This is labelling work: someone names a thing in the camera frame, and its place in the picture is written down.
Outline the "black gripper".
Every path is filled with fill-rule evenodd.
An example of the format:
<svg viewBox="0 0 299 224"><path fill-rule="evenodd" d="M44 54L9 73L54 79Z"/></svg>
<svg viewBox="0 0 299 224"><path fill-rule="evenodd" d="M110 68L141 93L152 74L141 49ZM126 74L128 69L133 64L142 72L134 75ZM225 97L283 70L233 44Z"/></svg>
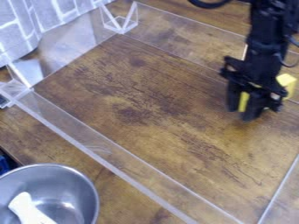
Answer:
<svg viewBox="0 0 299 224"><path fill-rule="evenodd" d="M251 42L247 44L244 59L224 57L224 66L218 70L218 75L228 81L228 111L239 110L240 99L240 113L244 122L260 117L263 110L271 105L271 98L265 92L259 90L241 93L243 88L253 84L280 96L285 96L276 76L281 70L287 47L288 44L281 42L275 44Z"/></svg>

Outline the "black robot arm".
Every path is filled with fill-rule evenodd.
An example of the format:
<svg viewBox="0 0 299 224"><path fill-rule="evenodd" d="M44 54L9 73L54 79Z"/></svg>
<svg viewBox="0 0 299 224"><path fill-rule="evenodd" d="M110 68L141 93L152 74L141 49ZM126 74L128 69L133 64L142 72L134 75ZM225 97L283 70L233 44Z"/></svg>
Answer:
<svg viewBox="0 0 299 224"><path fill-rule="evenodd" d="M220 76L228 80L226 106L239 110L240 95L248 94L241 120L257 119L264 109L279 111L288 91L276 80L285 66L289 45L299 46L299 0L251 0L251 29L245 58L226 56Z"/></svg>

